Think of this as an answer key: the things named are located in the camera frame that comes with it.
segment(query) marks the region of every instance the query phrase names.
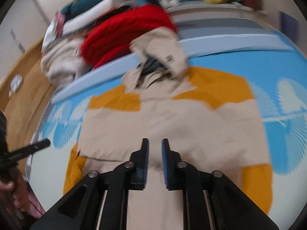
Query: red blanket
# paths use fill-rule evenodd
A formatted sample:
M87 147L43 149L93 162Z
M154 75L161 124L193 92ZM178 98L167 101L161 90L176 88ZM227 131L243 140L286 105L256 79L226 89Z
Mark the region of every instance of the red blanket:
M129 43L157 27L177 29L164 10L146 5L115 15L102 22L86 38L81 55L97 68L130 53Z

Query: mattress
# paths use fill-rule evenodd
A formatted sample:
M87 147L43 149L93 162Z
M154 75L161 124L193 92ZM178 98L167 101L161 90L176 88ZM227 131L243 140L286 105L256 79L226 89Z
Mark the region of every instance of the mattress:
M286 230L307 202L307 60L284 35L271 33L293 50L223 52L191 57L189 63L248 80L262 117L274 169L269 217L280 230ZM70 150L78 141L91 97L120 85L120 78L106 80L47 108L37 137L49 138L52 145L32 157L28 172L30 185L45 209L62 196L64 170Z

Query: metal screw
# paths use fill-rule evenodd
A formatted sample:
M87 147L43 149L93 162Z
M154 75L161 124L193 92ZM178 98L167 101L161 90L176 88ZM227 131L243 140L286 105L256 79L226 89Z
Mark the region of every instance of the metal screw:
M94 178L98 175L98 172L95 171L95 170L92 170L90 171L88 174L87 174L90 178Z
M219 170L213 171L212 174L213 174L215 177L218 177L218 178L222 177L222 175L223 175L223 173L222 173L221 171L219 171Z
M134 166L134 163L133 162L126 162L125 163L125 167L126 168L132 168Z
M185 168L187 166L187 163L186 162L179 162L179 163L177 163L177 166L179 168Z

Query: orange sleeve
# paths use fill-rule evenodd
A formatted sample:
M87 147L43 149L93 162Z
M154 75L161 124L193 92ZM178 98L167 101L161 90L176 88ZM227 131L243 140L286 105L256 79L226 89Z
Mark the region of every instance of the orange sleeve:
M79 181L82 180L82 169L85 166L87 158L79 156L77 153L78 143L72 148L70 152L69 162L66 170L63 194L71 190Z
M266 214L273 199L272 172L269 164L243 168L242 190Z

